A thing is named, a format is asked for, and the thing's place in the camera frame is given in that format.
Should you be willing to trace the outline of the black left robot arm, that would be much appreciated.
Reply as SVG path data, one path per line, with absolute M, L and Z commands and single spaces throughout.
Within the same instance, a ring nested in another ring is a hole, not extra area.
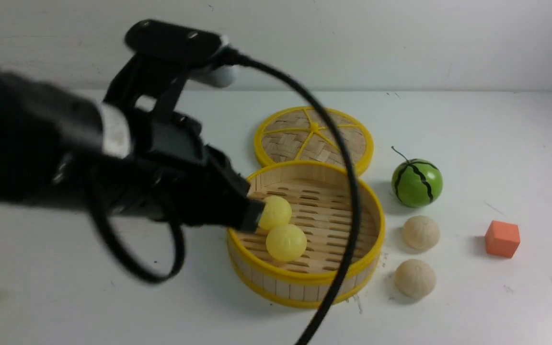
M 0 203 L 253 232 L 264 204 L 201 125 L 0 71 Z

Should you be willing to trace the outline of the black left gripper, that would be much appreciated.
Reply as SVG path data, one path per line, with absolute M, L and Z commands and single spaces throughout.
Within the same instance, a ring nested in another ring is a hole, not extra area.
M 227 155 L 201 138 L 201 124 L 173 111 L 96 108 L 91 113 L 89 199 L 98 213 L 116 211 L 190 226 L 221 225 L 255 233 L 265 204 Z

